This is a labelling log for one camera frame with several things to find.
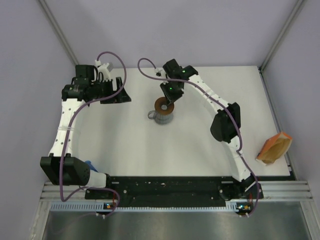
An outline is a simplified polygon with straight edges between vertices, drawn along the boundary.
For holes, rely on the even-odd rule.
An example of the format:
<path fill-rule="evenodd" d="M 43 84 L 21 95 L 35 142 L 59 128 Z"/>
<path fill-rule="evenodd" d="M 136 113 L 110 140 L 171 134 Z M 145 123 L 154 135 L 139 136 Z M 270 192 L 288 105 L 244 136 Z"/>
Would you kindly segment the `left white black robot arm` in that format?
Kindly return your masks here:
<path fill-rule="evenodd" d="M 40 167 L 53 185 L 93 187 L 105 199 L 114 191 L 108 183 L 109 175 L 91 169 L 80 159 L 79 140 L 93 100 L 100 104 L 131 102 L 122 78 L 112 78 L 112 69 L 110 62 L 76 65 L 75 77 L 61 91 L 61 117 L 53 146 L 40 160 Z"/>

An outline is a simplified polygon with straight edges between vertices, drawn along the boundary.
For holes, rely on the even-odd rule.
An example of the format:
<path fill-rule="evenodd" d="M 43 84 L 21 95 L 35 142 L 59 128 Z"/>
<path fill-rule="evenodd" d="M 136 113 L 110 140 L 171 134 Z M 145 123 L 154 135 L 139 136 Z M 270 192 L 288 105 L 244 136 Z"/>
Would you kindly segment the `blue glass ribbed dripper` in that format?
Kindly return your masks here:
<path fill-rule="evenodd" d="M 85 163 L 89 166 L 91 171 L 97 172 L 97 169 L 92 165 L 92 162 L 89 160 L 86 160 Z"/>

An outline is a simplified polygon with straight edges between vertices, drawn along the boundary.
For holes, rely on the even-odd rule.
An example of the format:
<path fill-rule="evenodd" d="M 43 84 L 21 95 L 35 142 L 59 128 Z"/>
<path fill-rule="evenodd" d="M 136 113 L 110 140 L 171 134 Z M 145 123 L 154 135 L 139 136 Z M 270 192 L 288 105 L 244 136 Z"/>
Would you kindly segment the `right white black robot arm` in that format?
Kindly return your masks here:
<path fill-rule="evenodd" d="M 231 177 L 235 180 L 234 194 L 245 198 L 253 190 L 255 197 L 259 199 L 259 180 L 243 153 L 240 105 L 237 102 L 230 103 L 216 94 L 191 65 L 182 67 L 172 59 L 155 73 L 162 80 L 160 87 L 168 106 L 172 106 L 183 94 L 190 91 L 208 110 L 213 117 L 210 133 L 216 141 L 222 143 L 228 155 Z"/>

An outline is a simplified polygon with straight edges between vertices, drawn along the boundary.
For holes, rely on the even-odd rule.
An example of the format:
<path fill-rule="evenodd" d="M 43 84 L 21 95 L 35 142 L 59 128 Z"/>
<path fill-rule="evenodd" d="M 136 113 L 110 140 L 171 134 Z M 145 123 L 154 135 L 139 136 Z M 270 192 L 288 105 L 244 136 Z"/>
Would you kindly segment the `grey glass coffee server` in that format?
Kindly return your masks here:
<path fill-rule="evenodd" d="M 147 117 L 150 120 L 154 120 L 159 125 L 169 124 L 174 119 L 174 115 L 172 113 L 163 115 L 156 110 L 149 111 Z"/>

